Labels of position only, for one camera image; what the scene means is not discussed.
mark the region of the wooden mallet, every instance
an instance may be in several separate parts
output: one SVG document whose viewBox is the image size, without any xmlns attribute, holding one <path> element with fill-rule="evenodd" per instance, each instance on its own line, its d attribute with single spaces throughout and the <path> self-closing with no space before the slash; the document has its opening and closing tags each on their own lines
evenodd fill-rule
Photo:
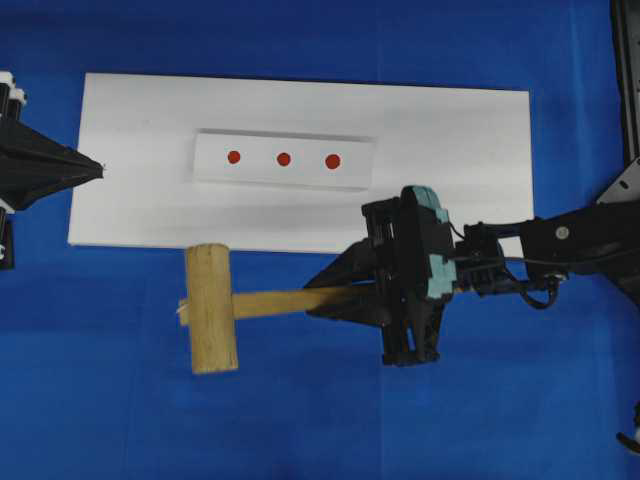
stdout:
<svg viewBox="0 0 640 480">
<path fill-rule="evenodd" d="M 285 292 L 231 293 L 229 249 L 198 245 L 186 250 L 189 298 L 180 301 L 180 324 L 189 326 L 193 373 L 238 368 L 235 320 L 313 310 L 371 294 L 367 287 L 335 287 Z"/>
</svg>

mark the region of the blue cloth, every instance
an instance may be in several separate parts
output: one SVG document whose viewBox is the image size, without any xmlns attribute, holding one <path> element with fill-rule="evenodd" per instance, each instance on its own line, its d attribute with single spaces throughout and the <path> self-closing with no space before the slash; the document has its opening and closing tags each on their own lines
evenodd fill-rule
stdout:
<svg viewBox="0 0 640 480">
<path fill-rule="evenodd" d="M 72 146 L 85 72 L 192 74 L 528 90 L 541 216 L 586 205 L 623 166 L 607 0 L 4 0 L 1 12 L 0 69 L 29 94 L 23 120 Z M 640 399 L 638 312 L 602 278 L 572 279 L 545 312 L 457 297 L 436 365 L 382 368 L 374 329 L 288 315 L 239 322 L 240 370 L 193 377 L 174 314 L 181 252 L 72 248 L 70 201 L 16 216 L 17 269 L 0 275 L 2 478 L 640 474 L 614 438 Z M 234 253 L 234 288 L 295 288 L 330 259 Z"/>
</svg>

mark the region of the white foam board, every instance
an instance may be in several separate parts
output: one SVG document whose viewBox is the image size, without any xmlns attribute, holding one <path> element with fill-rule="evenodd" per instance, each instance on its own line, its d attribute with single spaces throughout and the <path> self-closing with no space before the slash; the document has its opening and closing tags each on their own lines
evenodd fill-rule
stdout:
<svg viewBox="0 0 640 480">
<path fill-rule="evenodd" d="M 372 139 L 371 185 L 197 181 L 211 131 Z M 106 170 L 74 190 L 72 244 L 339 252 L 366 235 L 363 203 L 409 184 L 434 188 L 459 228 L 533 214 L 527 92 L 87 74 L 79 150 Z"/>
<path fill-rule="evenodd" d="M 371 186 L 374 145 L 366 139 L 210 132 L 196 136 L 195 148 L 196 181 L 327 190 Z"/>
</svg>

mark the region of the red dot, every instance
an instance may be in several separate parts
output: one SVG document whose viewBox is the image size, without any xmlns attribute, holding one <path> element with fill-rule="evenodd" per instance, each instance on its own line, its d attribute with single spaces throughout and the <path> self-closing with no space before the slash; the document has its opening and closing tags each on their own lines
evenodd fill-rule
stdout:
<svg viewBox="0 0 640 480">
<path fill-rule="evenodd" d="M 291 155 L 289 155 L 286 152 L 282 152 L 281 154 L 278 155 L 277 160 L 282 167 L 286 167 L 291 163 Z"/>
<path fill-rule="evenodd" d="M 331 155 L 327 156 L 327 159 L 324 161 L 324 163 L 327 165 L 327 168 L 329 170 L 335 170 L 340 166 L 340 155 L 332 153 Z"/>
<path fill-rule="evenodd" d="M 227 159 L 231 165 L 238 163 L 240 161 L 240 152 L 237 150 L 230 151 L 229 155 L 227 155 Z"/>
</svg>

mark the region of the wooden handle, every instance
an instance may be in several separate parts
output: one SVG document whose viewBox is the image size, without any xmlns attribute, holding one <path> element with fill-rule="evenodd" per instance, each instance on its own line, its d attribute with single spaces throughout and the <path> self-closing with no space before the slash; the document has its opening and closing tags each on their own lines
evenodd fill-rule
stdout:
<svg viewBox="0 0 640 480">
<path fill-rule="evenodd" d="M 238 293 L 233 295 L 233 316 L 241 318 L 267 317 L 283 313 L 313 310 L 322 305 L 332 305 L 351 297 L 375 293 L 373 285 L 350 287 L 309 288 L 279 292 Z M 189 324 L 189 304 L 180 300 L 178 308 L 180 325 Z"/>
</svg>

